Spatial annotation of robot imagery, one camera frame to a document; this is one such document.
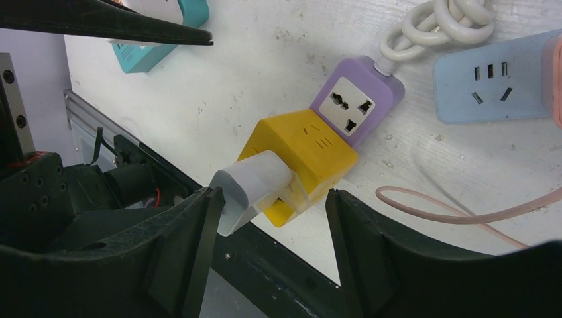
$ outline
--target blue power strip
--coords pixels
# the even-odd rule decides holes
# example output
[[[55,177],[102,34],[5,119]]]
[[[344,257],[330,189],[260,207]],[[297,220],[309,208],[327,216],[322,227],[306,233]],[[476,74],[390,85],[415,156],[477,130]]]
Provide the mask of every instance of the blue power strip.
[[[542,55],[562,30],[440,57],[433,67],[435,110],[443,123],[551,116],[543,106]]]

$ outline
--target white table surface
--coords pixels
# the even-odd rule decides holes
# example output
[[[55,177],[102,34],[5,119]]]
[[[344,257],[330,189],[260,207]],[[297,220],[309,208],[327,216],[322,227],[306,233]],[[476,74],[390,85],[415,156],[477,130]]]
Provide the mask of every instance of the white table surface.
[[[307,108],[344,57],[373,55],[377,34],[422,0],[208,0],[215,46],[180,47],[148,74],[124,74],[102,39],[66,37],[72,89],[202,185],[239,155],[256,122]],[[562,28],[562,1],[496,0],[491,42]],[[478,214],[562,186],[562,131],[549,119],[444,125],[435,116],[432,64],[442,48],[403,65],[406,97],[359,149],[337,184],[426,235],[479,252],[514,247],[476,226],[405,215],[374,196],[403,186]],[[411,197],[406,203],[432,206]],[[494,223],[527,244],[562,237],[562,203]],[[260,228],[339,283],[323,204],[281,229]]]

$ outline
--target red wire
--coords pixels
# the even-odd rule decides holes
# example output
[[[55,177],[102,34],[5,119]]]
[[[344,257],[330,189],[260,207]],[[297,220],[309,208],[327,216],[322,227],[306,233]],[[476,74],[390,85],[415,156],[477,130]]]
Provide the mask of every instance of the red wire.
[[[156,188],[156,193],[158,194],[158,196],[156,197],[156,204],[154,205],[154,207],[158,207],[160,205],[160,189]]]

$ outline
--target teal power strip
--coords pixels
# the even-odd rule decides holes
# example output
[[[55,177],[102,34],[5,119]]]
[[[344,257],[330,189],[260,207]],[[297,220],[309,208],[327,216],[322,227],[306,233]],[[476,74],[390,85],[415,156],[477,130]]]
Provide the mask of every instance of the teal power strip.
[[[209,19],[207,0],[178,0],[184,14],[184,25],[199,28]],[[163,60],[177,45],[140,46],[112,44],[115,55],[125,73],[148,72]]]

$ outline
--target electrical outlet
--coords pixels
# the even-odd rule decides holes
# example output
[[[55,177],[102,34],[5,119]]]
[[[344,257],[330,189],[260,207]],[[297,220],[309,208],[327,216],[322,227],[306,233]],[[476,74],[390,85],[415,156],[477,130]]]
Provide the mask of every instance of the electrical outlet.
[[[346,78],[339,78],[318,111],[340,132],[351,136],[376,107]]]
[[[560,31],[492,44],[437,59],[435,110],[443,123],[546,117],[542,55]]]
[[[356,148],[404,97],[404,85],[384,76],[368,56],[342,60],[310,109]]]

